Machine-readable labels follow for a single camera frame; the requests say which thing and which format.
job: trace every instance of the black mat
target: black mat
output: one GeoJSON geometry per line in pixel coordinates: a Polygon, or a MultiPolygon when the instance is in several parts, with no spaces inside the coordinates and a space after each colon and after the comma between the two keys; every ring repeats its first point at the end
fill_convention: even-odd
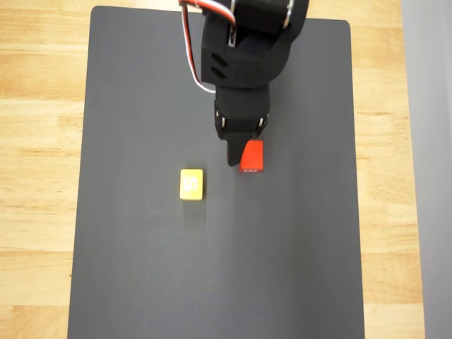
{"type": "Polygon", "coordinates": [[[180,13],[95,8],[69,338],[363,338],[350,60],[346,22],[307,21],[271,84],[264,172],[240,174],[180,13]],[[185,167],[201,202],[179,200],[185,167]]]}

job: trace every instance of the yellow block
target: yellow block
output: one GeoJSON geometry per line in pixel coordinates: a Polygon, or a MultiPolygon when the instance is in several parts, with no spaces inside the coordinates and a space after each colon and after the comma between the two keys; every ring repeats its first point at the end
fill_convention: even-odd
{"type": "Polygon", "coordinates": [[[203,200],[203,170],[181,169],[180,197],[182,200],[203,200]]]}

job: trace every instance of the cable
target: cable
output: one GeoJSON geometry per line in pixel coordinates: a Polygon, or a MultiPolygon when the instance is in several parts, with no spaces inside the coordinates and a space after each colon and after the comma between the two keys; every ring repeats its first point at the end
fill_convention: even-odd
{"type": "Polygon", "coordinates": [[[191,75],[193,76],[193,80],[195,84],[202,90],[206,91],[210,94],[215,94],[215,90],[211,90],[210,88],[205,87],[202,82],[198,79],[196,75],[195,63],[193,59],[193,52],[191,51],[191,38],[190,38],[190,27],[189,27],[189,16],[188,10],[186,6],[182,6],[182,27],[184,29],[184,38],[185,38],[185,48],[186,48],[186,57],[189,60],[189,66],[191,70],[191,75]]]}
{"type": "Polygon", "coordinates": [[[208,11],[216,12],[226,18],[235,27],[235,16],[231,10],[214,0],[179,0],[179,5],[190,5],[208,11]]]}
{"type": "Polygon", "coordinates": [[[194,58],[193,58],[193,51],[191,48],[189,12],[187,9],[187,5],[204,8],[209,11],[214,11],[214,12],[220,14],[224,18],[228,19],[228,21],[231,23],[231,26],[233,27],[233,29],[235,29],[234,14],[227,7],[225,7],[222,4],[219,4],[218,2],[213,1],[213,0],[179,0],[179,5],[181,5],[181,7],[182,7],[182,29],[184,31],[186,56],[187,56],[187,59],[189,60],[191,75],[193,76],[195,84],[199,88],[206,91],[207,93],[215,94],[216,91],[205,87],[202,84],[202,82],[200,82],[200,80],[196,74],[196,68],[195,68],[195,63],[194,63],[194,58]]]}

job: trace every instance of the red block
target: red block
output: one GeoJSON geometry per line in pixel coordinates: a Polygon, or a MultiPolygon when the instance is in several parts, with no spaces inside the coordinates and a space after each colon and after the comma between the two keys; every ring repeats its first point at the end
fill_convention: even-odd
{"type": "Polygon", "coordinates": [[[250,140],[240,161],[240,172],[259,173],[263,171],[263,141],[250,140]]]}

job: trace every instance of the wood grain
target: wood grain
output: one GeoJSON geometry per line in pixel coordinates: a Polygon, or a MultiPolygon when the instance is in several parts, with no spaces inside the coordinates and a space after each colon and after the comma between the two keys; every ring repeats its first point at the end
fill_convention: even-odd
{"type": "MultiPolygon", "coordinates": [[[[0,338],[65,338],[90,10],[0,2],[0,338]]],[[[424,337],[400,0],[311,0],[352,28],[366,338],[424,337]]]]}

